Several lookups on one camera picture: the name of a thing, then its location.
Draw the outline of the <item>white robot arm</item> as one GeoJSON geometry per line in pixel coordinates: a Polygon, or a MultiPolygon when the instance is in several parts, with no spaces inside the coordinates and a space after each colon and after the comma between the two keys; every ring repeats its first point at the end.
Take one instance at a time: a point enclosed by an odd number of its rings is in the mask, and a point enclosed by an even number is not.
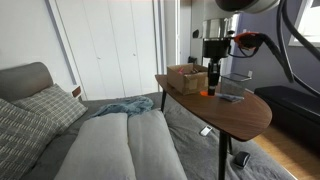
{"type": "Polygon", "coordinates": [[[273,10],[280,0],[204,0],[200,39],[202,56],[209,59],[208,89],[214,95],[220,80],[220,62],[228,55],[234,17],[238,15],[236,32],[247,32],[243,23],[249,16],[261,16],[273,10]]]}

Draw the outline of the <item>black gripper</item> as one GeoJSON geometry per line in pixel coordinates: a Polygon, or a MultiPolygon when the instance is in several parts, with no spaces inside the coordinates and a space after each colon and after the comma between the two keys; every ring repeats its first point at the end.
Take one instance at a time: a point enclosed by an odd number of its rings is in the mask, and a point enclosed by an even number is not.
{"type": "Polygon", "coordinates": [[[208,86],[208,95],[213,96],[216,93],[217,85],[220,78],[220,67],[221,62],[220,58],[215,57],[211,58],[208,64],[208,78],[209,78],[209,86],[208,86]]]}

